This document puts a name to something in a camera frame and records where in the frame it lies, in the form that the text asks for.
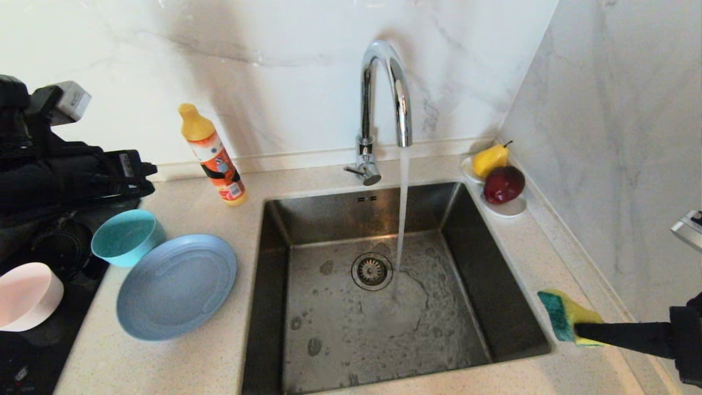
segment stainless steel sink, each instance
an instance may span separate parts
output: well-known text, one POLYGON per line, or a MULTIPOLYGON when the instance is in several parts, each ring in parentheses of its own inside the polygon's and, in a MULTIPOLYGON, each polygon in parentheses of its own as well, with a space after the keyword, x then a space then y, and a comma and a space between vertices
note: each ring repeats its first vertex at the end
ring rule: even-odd
POLYGON ((546 354, 462 183, 265 204, 244 394, 309 394, 546 354))

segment apple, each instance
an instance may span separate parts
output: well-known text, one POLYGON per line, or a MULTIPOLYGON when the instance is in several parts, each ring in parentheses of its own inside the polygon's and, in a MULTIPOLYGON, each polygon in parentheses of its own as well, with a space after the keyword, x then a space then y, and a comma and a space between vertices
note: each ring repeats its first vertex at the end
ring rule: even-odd
POLYGON ((496 167, 485 179, 485 200, 501 205, 514 200, 524 190, 524 174, 514 166, 496 167))

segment countertop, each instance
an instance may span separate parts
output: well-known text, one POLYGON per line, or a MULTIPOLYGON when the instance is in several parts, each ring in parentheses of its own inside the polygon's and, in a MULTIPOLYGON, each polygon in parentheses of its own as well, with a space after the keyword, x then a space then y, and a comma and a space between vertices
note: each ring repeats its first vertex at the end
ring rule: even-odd
MULTIPOLYGON (((412 159, 410 184, 466 183, 474 200, 479 188, 465 181, 462 156, 412 159)), ((399 183, 398 161, 381 162, 383 179, 372 189, 399 183)), ((352 192, 364 187, 341 167, 318 167, 243 175, 249 201, 224 205, 205 178, 165 181, 143 201, 169 238, 211 233, 237 253, 239 272, 221 309, 200 328, 167 342, 143 342, 119 326, 116 300, 129 270, 111 266, 73 346, 56 394, 238 394, 246 350, 249 310, 263 203, 352 192)), ((515 273, 552 344, 550 354, 465 370, 412 377, 332 391, 333 394, 643 394, 624 355, 614 347, 577 348, 558 342, 536 293, 558 288, 578 303, 590 301, 546 236, 532 211, 542 202, 526 193, 529 209, 514 219, 481 213, 515 273)))

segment white tile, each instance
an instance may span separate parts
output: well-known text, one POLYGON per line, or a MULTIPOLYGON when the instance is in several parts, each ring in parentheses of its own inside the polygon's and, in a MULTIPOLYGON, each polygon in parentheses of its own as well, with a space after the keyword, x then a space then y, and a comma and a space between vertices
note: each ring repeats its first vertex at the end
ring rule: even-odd
POLYGON ((501 136, 638 320, 700 292, 699 1, 561 0, 501 136))
MULTIPOLYGON (((232 156, 352 148, 360 63, 395 45, 415 141, 494 136, 557 0, 6 0, 2 73, 30 90, 73 79, 93 96, 57 128, 145 160, 192 161, 178 105, 213 119, 232 156)), ((394 141, 378 79, 379 141, 394 141)))

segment pear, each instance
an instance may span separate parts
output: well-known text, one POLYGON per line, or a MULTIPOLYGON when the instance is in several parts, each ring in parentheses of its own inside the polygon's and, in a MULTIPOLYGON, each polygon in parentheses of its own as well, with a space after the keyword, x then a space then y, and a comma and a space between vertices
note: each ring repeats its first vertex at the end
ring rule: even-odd
POLYGON ((507 148, 512 141, 505 145, 495 145, 486 150, 480 151, 473 157, 473 171, 481 179, 487 178, 496 167, 507 166, 507 158, 510 150, 507 148))

